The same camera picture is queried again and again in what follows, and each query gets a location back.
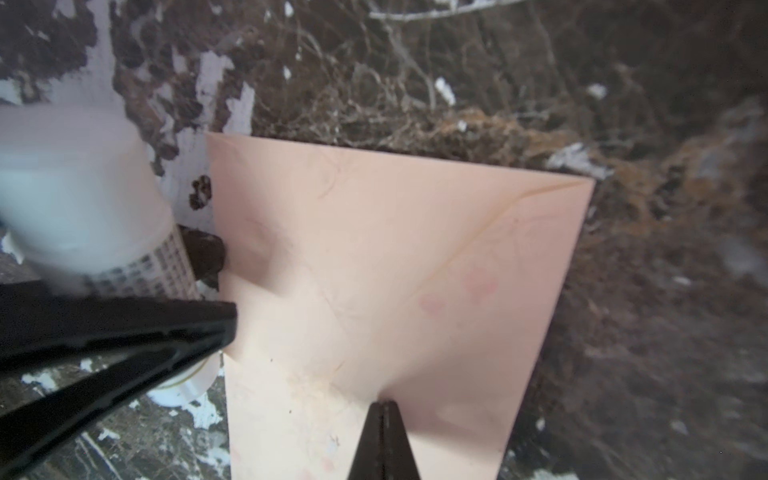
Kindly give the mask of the white glue stick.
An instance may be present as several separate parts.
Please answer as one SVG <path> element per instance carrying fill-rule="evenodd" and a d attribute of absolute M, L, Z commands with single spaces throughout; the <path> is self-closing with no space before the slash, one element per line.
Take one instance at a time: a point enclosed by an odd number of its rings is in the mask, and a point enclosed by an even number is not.
<path fill-rule="evenodd" d="M 1 221 L 58 293 L 200 298 L 145 144 L 114 112 L 3 106 Z"/>

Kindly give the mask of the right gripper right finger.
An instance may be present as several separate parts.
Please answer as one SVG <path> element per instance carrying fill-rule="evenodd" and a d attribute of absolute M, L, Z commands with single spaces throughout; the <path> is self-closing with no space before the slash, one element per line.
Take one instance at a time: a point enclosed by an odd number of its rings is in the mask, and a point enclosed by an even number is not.
<path fill-rule="evenodd" d="M 394 401 L 383 403 L 383 478 L 420 479 L 405 424 Z"/>

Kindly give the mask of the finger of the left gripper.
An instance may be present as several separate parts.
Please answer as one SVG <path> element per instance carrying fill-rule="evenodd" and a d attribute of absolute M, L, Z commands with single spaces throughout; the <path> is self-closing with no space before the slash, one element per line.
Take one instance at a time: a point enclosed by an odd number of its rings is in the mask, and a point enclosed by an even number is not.
<path fill-rule="evenodd" d="M 16 479 L 92 424 L 230 345 L 231 302 L 56 296 L 41 281 L 1 287 L 1 376 L 65 361 L 123 360 L 1 416 L 1 476 Z"/>

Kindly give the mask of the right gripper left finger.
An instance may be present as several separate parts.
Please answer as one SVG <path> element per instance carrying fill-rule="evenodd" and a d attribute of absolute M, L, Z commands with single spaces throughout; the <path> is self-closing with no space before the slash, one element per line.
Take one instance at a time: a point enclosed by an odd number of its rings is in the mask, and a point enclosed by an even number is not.
<path fill-rule="evenodd" d="M 356 452 L 348 474 L 348 480 L 383 480 L 382 456 L 384 418 L 383 405 L 374 402 L 369 406 Z"/>

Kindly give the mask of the pink envelope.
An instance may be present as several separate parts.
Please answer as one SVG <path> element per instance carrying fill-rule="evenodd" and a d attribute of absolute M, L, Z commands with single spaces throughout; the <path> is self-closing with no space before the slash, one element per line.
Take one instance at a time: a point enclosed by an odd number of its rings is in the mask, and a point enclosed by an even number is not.
<path fill-rule="evenodd" d="M 236 479 L 343 479 L 394 400 L 424 479 L 493 479 L 593 180 L 207 138 Z"/>

